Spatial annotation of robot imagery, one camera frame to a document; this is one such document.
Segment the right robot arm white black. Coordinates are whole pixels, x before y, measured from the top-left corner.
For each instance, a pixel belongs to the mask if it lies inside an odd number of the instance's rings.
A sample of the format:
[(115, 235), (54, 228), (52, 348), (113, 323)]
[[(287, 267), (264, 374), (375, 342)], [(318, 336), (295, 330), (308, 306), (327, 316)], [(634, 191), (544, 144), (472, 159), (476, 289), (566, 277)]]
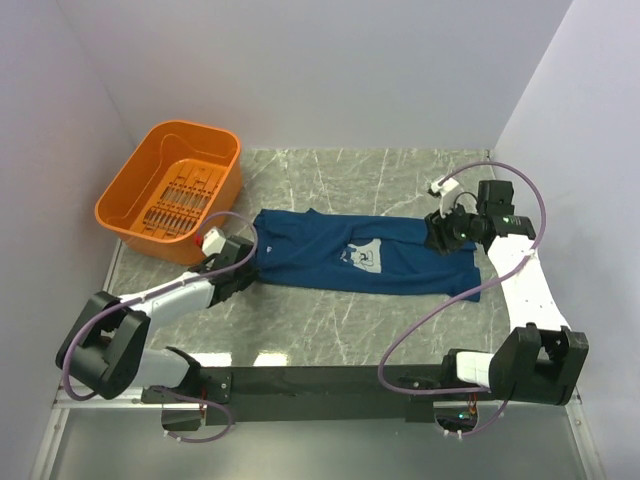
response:
[(430, 187), (439, 208), (426, 217), (425, 245), (441, 255), (466, 242), (483, 247), (507, 306), (510, 333), (496, 353), (452, 350), (443, 361), (439, 387), (460, 399), (474, 384), (499, 400), (565, 405), (585, 363), (589, 343), (570, 329), (553, 300), (537, 254), (531, 220), (515, 213), (509, 181), (483, 180), (468, 212), (458, 200), (464, 190), (454, 179)]

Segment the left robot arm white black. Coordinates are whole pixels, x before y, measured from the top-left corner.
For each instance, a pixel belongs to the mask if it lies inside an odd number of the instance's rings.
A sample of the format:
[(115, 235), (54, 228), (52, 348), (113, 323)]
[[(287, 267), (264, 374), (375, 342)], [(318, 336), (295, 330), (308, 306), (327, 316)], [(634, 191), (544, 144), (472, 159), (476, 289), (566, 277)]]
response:
[(146, 340), (158, 328), (245, 290), (258, 276), (250, 264), (254, 253), (254, 242), (233, 235), (216, 240), (204, 260), (170, 282), (121, 297), (93, 294), (55, 357), (65, 381), (75, 379), (91, 390), (71, 397), (111, 400), (140, 386), (166, 390), (179, 402), (205, 398), (213, 389), (196, 359), (176, 347), (148, 349)]

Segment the blue Mickey Mouse t-shirt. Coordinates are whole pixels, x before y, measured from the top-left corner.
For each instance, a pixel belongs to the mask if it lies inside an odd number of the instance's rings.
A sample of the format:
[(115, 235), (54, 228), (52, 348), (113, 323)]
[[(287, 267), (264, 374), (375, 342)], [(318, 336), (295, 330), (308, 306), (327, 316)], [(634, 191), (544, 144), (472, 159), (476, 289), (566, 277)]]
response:
[(481, 283), (476, 247), (440, 255), (417, 218), (263, 209), (254, 265), (264, 283), (384, 295), (454, 297)]

